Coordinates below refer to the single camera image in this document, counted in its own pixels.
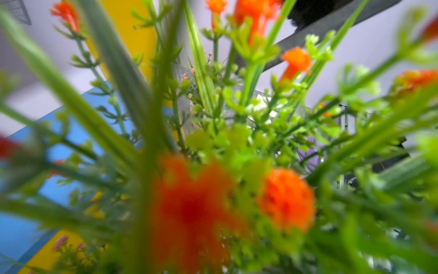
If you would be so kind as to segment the orange flower pot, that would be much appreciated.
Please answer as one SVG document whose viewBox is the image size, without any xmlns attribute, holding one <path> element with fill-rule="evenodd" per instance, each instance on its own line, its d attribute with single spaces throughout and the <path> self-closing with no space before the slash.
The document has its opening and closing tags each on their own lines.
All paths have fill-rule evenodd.
<svg viewBox="0 0 438 274">
<path fill-rule="evenodd" d="M 438 271 L 438 20 L 409 10 L 392 55 L 373 70 L 345 65 L 337 91 L 313 108 L 305 96 L 359 8 L 339 33 L 309 34 L 284 53 L 274 44 L 295 1 L 206 1 L 200 30 L 187 1 L 132 17 L 158 36 L 152 77 L 125 49 L 98 1 L 60 1 L 62 35 L 92 41 L 73 65 L 103 64 L 93 83 L 116 108 L 88 105 L 127 140 L 116 153 L 67 111 L 61 129 L 97 161 L 64 146 L 49 157 L 98 180 L 52 175 L 39 193 L 80 220 L 61 266 L 95 258 L 78 274 L 435 274 Z M 313 137 L 321 163 L 298 150 Z"/>
</svg>

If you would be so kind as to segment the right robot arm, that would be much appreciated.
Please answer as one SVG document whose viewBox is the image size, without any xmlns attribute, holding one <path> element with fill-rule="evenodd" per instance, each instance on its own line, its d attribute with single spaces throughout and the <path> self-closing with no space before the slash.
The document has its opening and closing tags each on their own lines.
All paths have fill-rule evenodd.
<svg viewBox="0 0 438 274">
<path fill-rule="evenodd" d="M 304 46 L 305 38 L 314 34 L 323 38 L 329 31 L 340 32 L 362 1 L 296 1 L 290 13 L 285 16 L 287 32 L 283 38 L 275 38 L 274 44 L 284 53 L 295 46 Z M 401 1 L 368 1 L 354 19 L 353 26 L 366 21 Z"/>
</svg>

